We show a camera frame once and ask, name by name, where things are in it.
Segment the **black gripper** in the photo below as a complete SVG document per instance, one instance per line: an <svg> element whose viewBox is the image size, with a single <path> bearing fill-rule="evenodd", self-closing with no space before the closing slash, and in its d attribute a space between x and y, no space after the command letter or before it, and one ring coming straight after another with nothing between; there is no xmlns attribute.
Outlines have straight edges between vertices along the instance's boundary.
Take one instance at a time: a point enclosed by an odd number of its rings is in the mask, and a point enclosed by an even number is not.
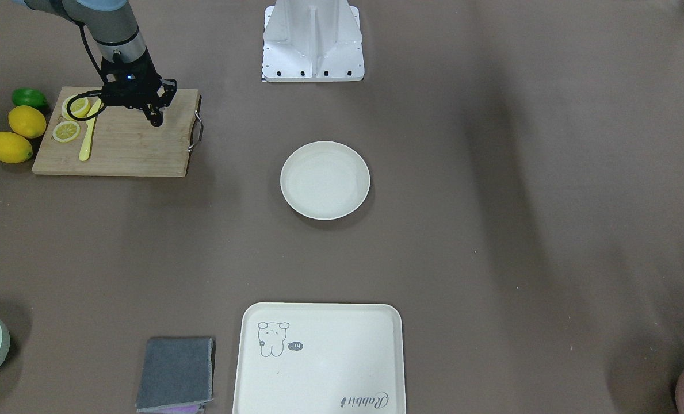
<svg viewBox="0 0 684 414"><path fill-rule="evenodd" d="M163 125L163 108L173 101L178 82L161 78L148 50L129 63L119 54L113 58L114 62L104 57L101 60L100 75L105 82L100 100L107 106L141 110L150 124L159 128Z"/></svg>

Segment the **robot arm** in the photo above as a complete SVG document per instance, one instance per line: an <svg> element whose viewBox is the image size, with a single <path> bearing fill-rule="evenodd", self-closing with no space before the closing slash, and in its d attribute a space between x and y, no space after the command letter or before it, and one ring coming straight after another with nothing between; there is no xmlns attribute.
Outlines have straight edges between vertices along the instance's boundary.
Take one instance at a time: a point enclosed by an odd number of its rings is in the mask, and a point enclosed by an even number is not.
<svg viewBox="0 0 684 414"><path fill-rule="evenodd" d="M156 71L128 1L18 1L31 10L60 16L81 31L82 44L103 83L78 94L105 106L142 111L156 128L178 90L175 79Z"/></svg>

